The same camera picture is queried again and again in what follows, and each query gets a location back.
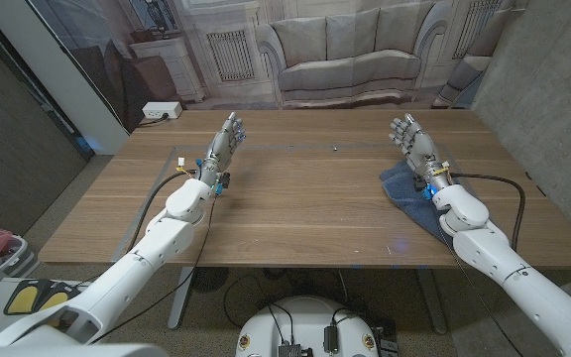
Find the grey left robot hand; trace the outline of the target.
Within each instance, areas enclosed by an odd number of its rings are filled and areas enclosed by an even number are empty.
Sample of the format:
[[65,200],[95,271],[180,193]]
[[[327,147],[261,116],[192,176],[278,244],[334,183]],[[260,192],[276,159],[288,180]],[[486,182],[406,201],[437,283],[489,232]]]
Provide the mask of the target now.
[[245,138],[242,120],[231,112],[209,144],[196,178],[208,185],[215,185]]

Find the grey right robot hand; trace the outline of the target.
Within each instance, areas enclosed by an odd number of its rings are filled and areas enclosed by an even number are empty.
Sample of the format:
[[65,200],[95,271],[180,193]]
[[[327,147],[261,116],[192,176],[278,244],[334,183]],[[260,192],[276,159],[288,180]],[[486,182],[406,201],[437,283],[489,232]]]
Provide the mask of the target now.
[[419,182],[430,184],[435,191],[452,185],[448,168],[434,142],[409,113],[405,113],[402,119],[395,118],[391,129],[390,139],[400,148]]

